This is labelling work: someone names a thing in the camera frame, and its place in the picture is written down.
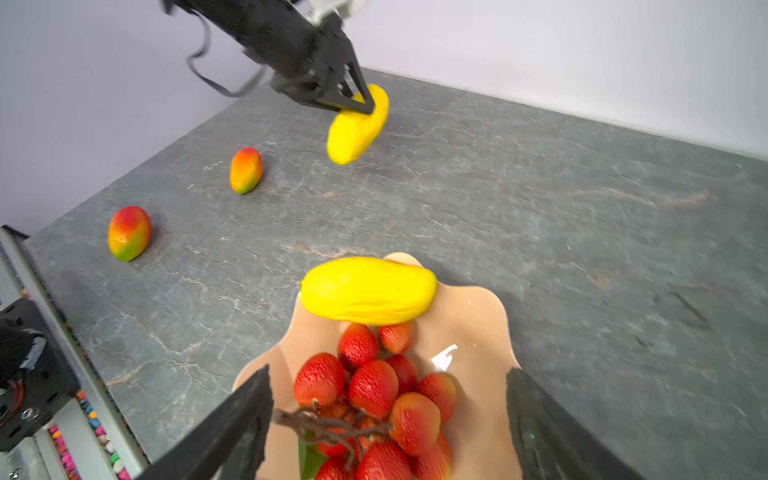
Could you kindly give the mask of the aluminium front rail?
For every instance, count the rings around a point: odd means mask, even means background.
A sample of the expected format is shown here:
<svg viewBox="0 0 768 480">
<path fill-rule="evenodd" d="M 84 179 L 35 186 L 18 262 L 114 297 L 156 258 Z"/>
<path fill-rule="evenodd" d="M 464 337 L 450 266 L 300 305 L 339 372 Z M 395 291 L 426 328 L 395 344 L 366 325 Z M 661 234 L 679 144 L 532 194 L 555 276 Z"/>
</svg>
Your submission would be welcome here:
<svg viewBox="0 0 768 480">
<path fill-rule="evenodd" d="M 103 381 L 46 291 L 23 242 L 25 235 L 1 229 L 1 311 L 19 299 L 38 307 L 80 389 L 34 435 L 1 451 L 4 479 L 136 479 L 148 466 Z"/>
</svg>

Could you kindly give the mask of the yellow fake fruit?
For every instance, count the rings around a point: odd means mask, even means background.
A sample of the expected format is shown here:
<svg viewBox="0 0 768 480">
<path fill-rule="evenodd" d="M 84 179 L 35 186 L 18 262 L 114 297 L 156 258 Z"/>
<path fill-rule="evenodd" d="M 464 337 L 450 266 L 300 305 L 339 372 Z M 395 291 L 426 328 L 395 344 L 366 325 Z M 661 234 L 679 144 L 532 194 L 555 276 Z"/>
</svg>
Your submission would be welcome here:
<svg viewBox="0 0 768 480">
<path fill-rule="evenodd" d="M 386 91 L 375 84 L 368 87 L 374 101 L 370 115 L 352 110 L 338 113 L 332 122 L 326 142 L 330 160 L 336 165 L 348 165 L 358 160 L 382 132 L 389 114 L 390 101 Z"/>
<path fill-rule="evenodd" d="M 436 275 L 426 268 L 349 257 L 310 270 L 300 300 L 305 310 L 328 320 L 391 326 L 425 313 L 437 289 Z"/>
</svg>

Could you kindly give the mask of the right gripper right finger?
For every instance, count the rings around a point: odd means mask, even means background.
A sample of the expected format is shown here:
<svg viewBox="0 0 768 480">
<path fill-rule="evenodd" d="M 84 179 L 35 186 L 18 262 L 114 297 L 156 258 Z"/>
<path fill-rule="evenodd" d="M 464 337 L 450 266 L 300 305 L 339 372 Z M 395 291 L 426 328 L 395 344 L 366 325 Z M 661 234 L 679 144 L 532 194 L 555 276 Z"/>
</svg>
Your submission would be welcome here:
<svg viewBox="0 0 768 480">
<path fill-rule="evenodd" d="M 506 376 L 512 443 L 524 479 L 639 479 L 520 368 Z"/>
</svg>

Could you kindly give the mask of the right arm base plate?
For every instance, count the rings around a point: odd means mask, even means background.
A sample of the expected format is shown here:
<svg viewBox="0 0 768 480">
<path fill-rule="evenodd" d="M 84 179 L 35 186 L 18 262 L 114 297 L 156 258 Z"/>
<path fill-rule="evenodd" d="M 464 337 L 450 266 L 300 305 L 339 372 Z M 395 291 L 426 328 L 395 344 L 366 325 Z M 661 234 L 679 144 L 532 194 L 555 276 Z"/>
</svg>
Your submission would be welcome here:
<svg viewBox="0 0 768 480">
<path fill-rule="evenodd" d="M 1 451 L 34 435 L 80 389 L 34 302 L 1 311 Z"/>
</svg>

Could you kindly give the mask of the mango red green front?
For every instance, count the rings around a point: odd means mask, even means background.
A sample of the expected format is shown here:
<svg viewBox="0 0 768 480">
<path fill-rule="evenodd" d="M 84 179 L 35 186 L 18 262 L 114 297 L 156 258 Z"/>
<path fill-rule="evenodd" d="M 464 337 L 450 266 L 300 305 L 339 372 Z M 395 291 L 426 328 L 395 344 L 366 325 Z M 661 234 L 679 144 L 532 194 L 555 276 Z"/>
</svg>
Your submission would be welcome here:
<svg viewBox="0 0 768 480">
<path fill-rule="evenodd" d="M 138 257 L 149 245 L 151 220 L 138 206 L 120 209 L 112 217 L 108 229 L 108 246 L 115 258 L 130 262 Z"/>
</svg>

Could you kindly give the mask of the mango orange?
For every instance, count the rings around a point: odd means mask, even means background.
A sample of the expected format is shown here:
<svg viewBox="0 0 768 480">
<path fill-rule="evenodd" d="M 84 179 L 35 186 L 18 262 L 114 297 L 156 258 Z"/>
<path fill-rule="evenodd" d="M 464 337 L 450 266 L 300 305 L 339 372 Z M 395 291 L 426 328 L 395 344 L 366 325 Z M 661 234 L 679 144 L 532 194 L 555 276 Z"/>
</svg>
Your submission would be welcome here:
<svg viewBox="0 0 768 480">
<path fill-rule="evenodd" d="M 230 185 L 237 194 L 244 195 L 252 191 L 263 175 L 263 163 L 260 153 L 252 147 L 238 151 L 230 167 Z"/>
</svg>

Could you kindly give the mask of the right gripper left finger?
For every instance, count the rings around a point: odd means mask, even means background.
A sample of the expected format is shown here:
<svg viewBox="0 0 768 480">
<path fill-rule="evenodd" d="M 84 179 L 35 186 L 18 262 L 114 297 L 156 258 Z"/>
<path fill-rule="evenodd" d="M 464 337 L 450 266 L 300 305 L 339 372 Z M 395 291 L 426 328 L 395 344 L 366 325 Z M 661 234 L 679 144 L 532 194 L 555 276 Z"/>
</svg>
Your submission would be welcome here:
<svg viewBox="0 0 768 480">
<path fill-rule="evenodd" d="M 257 370 L 141 479 L 254 479 L 265 460 L 274 400 L 269 368 Z"/>
</svg>

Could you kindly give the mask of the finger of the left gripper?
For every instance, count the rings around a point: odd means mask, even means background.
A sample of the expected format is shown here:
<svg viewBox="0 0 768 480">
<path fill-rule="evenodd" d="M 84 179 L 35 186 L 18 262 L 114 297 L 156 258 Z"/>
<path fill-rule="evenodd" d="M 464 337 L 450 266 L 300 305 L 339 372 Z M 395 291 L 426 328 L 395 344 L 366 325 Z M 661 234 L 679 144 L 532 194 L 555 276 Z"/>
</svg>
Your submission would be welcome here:
<svg viewBox="0 0 768 480">
<path fill-rule="evenodd" d="M 346 109 L 363 115 L 373 113 L 375 101 L 356 60 L 345 64 L 344 96 L 348 99 Z"/>
</svg>

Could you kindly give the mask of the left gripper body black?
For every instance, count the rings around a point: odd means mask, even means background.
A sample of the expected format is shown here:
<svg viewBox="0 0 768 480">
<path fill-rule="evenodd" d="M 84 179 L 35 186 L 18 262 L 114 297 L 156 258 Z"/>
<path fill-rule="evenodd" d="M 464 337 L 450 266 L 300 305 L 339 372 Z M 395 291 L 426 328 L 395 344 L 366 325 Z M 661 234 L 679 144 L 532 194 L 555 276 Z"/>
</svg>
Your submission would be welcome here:
<svg viewBox="0 0 768 480">
<path fill-rule="evenodd" d="M 254 61 L 274 70 L 275 91 L 304 106 L 348 110 L 345 64 L 357 58 L 337 14 L 315 25 L 293 1 L 199 1 L 197 16 L 233 38 Z"/>
</svg>

